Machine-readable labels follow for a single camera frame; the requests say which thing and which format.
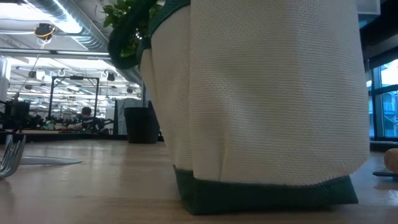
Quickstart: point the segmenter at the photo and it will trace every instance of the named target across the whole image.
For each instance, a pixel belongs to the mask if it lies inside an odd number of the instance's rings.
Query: black trash can
[[[125,108],[124,118],[129,143],[157,143],[160,127],[151,103],[148,108]]]

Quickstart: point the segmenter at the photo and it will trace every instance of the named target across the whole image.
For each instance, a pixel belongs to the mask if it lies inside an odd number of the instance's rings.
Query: desk
[[[27,144],[25,155],[73,157],[72,166],[22,166],[0,181],[1,223],[397,223],[398,183],[372,175],[372,153],[352,181],[358,205],[300,212],[194,217],[180,201],[163,143],[79,140]]]

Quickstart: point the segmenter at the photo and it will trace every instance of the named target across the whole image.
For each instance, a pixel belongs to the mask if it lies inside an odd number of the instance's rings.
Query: green bag handle
[[[138,64],[136,55],[122,57],[121,52],[129,43],[129,38],[136,34],[136,29],[143,18],[149,16],[149,10],[157,0],[136,0],[134,9],[130,9],[120,26],[115,27],[109,37],[108,52],[113,65],[119,69],[129,69]]]

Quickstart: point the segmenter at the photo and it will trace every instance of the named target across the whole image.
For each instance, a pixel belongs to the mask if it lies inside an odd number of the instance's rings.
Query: ceiling
[[[43,40],[34,35],[34,28],[40,23],[54,24],[48,15],[37,11],[27,4],[1,3],[0,0],[0,48],[40,49]],[[104,36],[109,37],[110,27],[102,26],[105,15],[102,7],[111,4],[112,0],[74,0],[74,3]],[[55,24],[56,33],[51,41],[44,45],[45,50],[71,50],[87,52],[85,46],[68,36]],[[88,60],[72,58],[36,58],[7,57],[11,63],[11,75],[7,98],[11,99],[17,92],[19,100],[29,100],[31,109],[48,111],[52,77],[55,79],[52,111],[80,111],[84,106],[94,108],[96,80],[98,78],[98,113],[103,115],[107,107],[114,105],[114,100],[122,98],[141,99],[141,82],[128,82],[123,71],[116,70],[105,60]],[[28,78],[31,70],[37,72],[36,78]],[[107,79],[114,74],[114,81]],[[84,80],[71,80],[69,76],[84,77]]]

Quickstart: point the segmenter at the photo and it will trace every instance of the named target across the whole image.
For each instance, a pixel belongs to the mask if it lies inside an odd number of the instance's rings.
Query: wooden object
[[[398,149],[389,149],[384,154],[384,165],[389,171],[398,173]]]
[[[398,195],[394,193],[398,184],[381,181],[370,172],[383,166],[382,154],[371,154],[351,176],[358,205],[195,217],[180,201],[164,144],[92,140],[33,143],[26,144],[24,155],[72,157],[83,162],[22,166],[0,181],[0,223],[390,224],[398,220]]]

